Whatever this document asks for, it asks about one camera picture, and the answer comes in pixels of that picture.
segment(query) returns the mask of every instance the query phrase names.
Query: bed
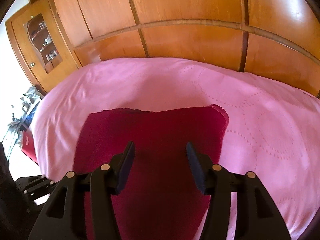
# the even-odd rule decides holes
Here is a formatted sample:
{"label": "bed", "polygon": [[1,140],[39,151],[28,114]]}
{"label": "bed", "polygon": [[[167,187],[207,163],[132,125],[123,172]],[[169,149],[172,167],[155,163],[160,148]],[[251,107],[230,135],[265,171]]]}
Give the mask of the bed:
{"label": "bed", "polygon": [[[298,239],[320,206],[320,101],[251,73],[179,58],[90,64],[61,82],[38,107],[31,127],[39,166],[55,181],[72,170],[77,139],[90,113],[211,104],[229,116],[219,163],[231,172],[257,173],[292,239]],[[235,201],[228,240],[234,235]]]}

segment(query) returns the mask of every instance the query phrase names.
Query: pink bedspread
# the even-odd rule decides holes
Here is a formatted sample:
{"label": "pink bedspread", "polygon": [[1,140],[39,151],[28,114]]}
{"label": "pink bedspread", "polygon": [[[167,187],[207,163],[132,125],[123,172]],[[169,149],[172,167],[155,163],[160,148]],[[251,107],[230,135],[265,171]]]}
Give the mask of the pink bedspread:
{"label": "pink bedspread", "polygon": [[[250,73],[176,58],[88,65],[55,87],[36,111],[31,126],[39,166],[54,180],[72,169],[90,113],[210,104],[229,116],[219,163],[235,173],[255,171],[297,239],[320,206],[320,100]],[[233,197],[228,240],[234,236],[235,204]]]}

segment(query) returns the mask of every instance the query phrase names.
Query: maroon towel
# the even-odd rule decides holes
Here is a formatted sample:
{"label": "maroon towel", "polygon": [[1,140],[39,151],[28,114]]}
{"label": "maroon towel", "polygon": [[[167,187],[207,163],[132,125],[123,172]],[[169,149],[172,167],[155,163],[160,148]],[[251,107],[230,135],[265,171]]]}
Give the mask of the maroon towel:
{"label": "maroon towel", "polygon": [[[218,163],[227,125],[227,113],[216,105],[90,114],[78,139],[73,170],[91,172],[133,141],[136,154],[127,184],[119,196],[112,196],[122,240],[191,240],[210,197],[196,188],[186,144],[191,141],[198,152]],[[86,230],[93,239],[89,197]]]}

